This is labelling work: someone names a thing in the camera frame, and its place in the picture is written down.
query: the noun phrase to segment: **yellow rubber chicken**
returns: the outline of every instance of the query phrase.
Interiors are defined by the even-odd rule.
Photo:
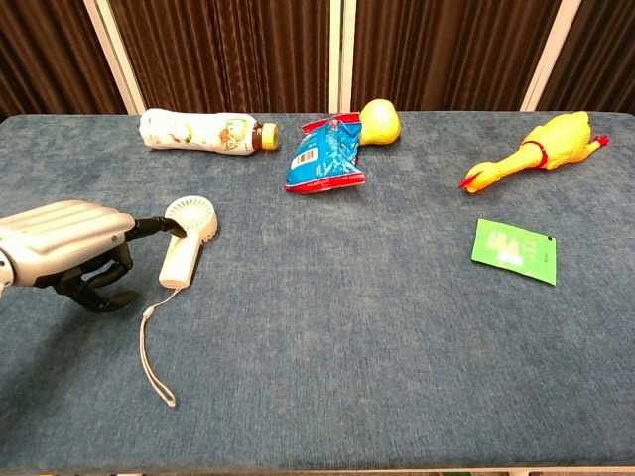
[[[552,171],[567,162],[581,162],[608,144],[607,135],[595,136],[588,144],[590,135],[586,112],[562,114],[530,132],[518,151],[506,159],[472,167],[458,187],[476,193],[526,168]]]

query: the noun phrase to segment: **chip bag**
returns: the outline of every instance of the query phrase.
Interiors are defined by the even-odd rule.
[[[358,169],[359,114],[340,114],[303,127],[306,136],[291,161],[285,190],[317,193],[365,183]]]

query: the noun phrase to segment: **green packet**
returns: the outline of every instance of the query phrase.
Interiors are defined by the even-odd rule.
[[[479,218],[472,260],[556,284],[556,238]]]

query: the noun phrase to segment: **handheld fan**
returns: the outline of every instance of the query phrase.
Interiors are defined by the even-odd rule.
[[[173,237],[163,262],[159,282],[166,288],[187,288],[202,243],[216,233],[218,220],[213,205],[202,196],[184,196],[172,202],[166,210],[188,233],[185,238]]]
[[[166,218],[172,218],[186,231],[185,238],[171,240],[159,274],[159,281],[174,290],[167,299],[148,307],[143,313],[139,328],[139,353],[141,365],[157,394],[170,407],[177,405],[174,392],[157,377],[146,353],[146,325],[155,309],[172,299],[180,290],[190,285],[200,245],[211,239],[218,228],[213,205],[202,196],[184,196],[172,202],[166,210]]]

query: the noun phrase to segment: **robotic hand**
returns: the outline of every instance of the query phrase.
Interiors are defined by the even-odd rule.
[[[124,291],[103,297],[95,288],[110,285],[132,268],[127,242],[186,231],[175,220],[154,217],[135,220],[113,208],[83,200],[59,201],[0,218],[0,298],[4,288],[53,288],[92,312],[118,310],[137,293]],[[113,262],[104,272],[84,280]]]

